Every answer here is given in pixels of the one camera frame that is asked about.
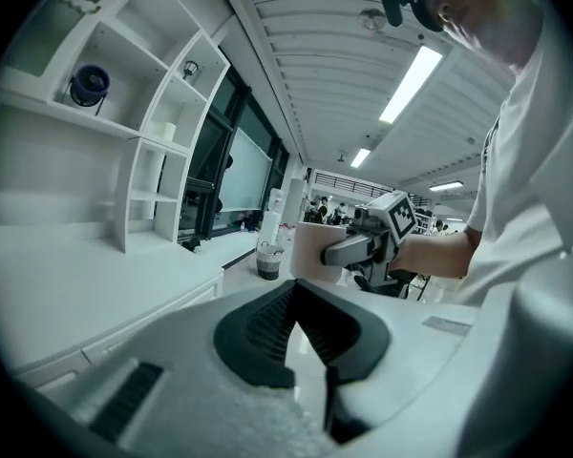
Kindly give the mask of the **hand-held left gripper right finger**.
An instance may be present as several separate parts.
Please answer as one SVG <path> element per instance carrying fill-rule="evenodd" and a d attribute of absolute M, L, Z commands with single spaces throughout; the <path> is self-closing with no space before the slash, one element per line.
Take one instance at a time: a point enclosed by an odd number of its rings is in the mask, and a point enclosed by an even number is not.
<path fill-rule="evenodd" d="M 315 445 L 457 445 L 478 393 L 478 312 L 326 283 L 295 284 L 297 322 L 326 367 Z"/>

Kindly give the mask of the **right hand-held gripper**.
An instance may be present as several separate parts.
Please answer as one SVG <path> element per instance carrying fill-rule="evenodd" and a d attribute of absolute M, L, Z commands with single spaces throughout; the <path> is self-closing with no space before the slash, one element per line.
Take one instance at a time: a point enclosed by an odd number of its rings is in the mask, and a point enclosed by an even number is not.
<path fill-rule="evenodd" d="M 388 193 L 356 207 L 348 237 L 324 248 L 324 265 L 347 265 L 354 281 L 366 292 L 403 298 L 414 279 L 407 270 L 394 269 L 403 240 L 417 227 L 414 208 L 405 193 Z"/>

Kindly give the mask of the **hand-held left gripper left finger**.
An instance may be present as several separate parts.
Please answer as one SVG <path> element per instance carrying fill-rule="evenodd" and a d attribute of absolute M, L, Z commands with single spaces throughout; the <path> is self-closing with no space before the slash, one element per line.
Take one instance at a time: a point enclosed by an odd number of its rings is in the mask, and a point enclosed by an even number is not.
<path fill-rule="evenodd" d="M 161 316 L 50 395 L 18 388 L 75 457 L 320 457 L 325 433 L 292 390 L 247 384 L 213 344 L 223 316 L 266 291 Z"/>

